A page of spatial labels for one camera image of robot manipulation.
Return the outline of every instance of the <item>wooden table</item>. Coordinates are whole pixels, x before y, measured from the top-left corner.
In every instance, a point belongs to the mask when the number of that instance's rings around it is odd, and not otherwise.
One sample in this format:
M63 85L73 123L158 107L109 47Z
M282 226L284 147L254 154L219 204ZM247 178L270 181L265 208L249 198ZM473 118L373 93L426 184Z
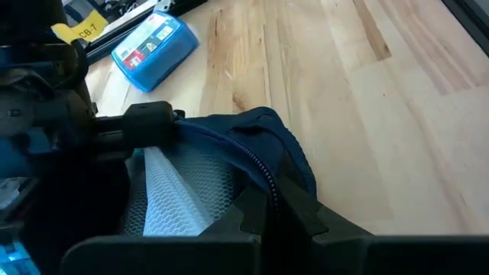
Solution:
M489 58L441 1L211 0L182 19L201 45L152 93L109 57L91 67L101 115L270 106L346 218L377 234L489 232Z

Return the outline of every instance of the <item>blue container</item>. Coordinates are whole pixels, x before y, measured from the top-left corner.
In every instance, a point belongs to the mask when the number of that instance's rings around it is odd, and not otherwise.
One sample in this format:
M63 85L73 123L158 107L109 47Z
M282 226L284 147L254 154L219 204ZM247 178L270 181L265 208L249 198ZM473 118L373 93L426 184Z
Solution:
M112 51L111 56L134 86L150 92L197 46L196 36L185 23L155 11Z

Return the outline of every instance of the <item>fabric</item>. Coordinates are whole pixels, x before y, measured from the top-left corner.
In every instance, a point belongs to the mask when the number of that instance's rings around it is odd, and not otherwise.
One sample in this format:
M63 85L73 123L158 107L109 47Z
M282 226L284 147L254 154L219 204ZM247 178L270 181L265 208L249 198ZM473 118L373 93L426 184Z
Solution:
M269 108L177 121L175 135L170 147L144 149L145 180L131 188L127 235L197 236L226 213L244 176L270 192L263 169L272 179L294 175L316 197L302 148Z

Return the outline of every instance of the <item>mesh pocket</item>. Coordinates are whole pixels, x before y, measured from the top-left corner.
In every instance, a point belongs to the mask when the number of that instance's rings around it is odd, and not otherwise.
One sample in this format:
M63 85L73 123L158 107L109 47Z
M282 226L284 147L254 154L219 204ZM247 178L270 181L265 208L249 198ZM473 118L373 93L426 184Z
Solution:
M180 143L164 152L144 149L144 162L146 180L134 182L131 190L145 190L146 196L131 196L128 213L135 212L132 205L141 205L139 201L147 208L142 220L141 215L128 216L126 234L135 233L128 228L142 227L143 236L196 236L232 204L237 171L211 154Z

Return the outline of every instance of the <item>yellow tag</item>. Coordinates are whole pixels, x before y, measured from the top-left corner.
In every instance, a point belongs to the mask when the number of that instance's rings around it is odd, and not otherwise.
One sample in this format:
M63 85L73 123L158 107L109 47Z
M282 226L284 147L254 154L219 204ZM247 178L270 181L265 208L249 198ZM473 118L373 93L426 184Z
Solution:
M73 40L78 38L82 38L87 42L94 41L103 32L107 24L106 19L97 11L92 11L82 23L75 27L68 27L65 24L58 23L51 26L51 29L59 39L71 44Z

